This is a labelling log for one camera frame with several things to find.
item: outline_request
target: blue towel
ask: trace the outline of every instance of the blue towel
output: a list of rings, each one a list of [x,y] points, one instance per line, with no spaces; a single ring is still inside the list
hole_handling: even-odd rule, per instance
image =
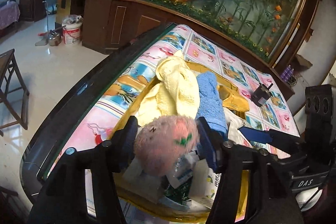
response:
[[[223,101],[217,91],[216,75],[210,71],[196,77],[199,86],[199,109],[196,118],[204,117],[211,129],[218,131],[227,140],[227,125]]]

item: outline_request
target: metal kettle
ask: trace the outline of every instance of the metal kettle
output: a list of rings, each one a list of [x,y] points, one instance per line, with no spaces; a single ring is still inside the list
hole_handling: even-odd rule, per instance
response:
[[[56,31],[49,32],[48,44],[50,46],[57,46],[62,41],[61,35]]]

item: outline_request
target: pink cloth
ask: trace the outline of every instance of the pink cloth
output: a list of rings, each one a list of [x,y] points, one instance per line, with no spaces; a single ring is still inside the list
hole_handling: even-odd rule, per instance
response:
[[[15,1],[7,3],[0,8],[0,30],[8,27],[13,22],[19,20],[20,9],[19,5]]]

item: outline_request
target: mop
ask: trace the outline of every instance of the mop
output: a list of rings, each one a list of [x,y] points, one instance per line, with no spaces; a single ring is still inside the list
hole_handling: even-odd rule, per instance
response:
[[[48,3],[44,0],[44,8],[46,10],[47,14],[47,31],[43,33],[39,33],[38,36],[42,37],[42,39],[38,42],[35,43],[35,46],[45,46],[48,44],[48,39],[49,39],[49,20],[48,20]]]

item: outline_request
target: white container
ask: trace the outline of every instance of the white container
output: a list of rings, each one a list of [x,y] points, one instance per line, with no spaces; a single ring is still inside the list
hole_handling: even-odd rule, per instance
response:
[[[198,161],[193,170],[189,198],[211,209],[220,180],[221,174],[215,174],[205,159]]]
[[[81,27],[83,22],[70,25],[62,24],[65,45],[74,45],[82,41]]]

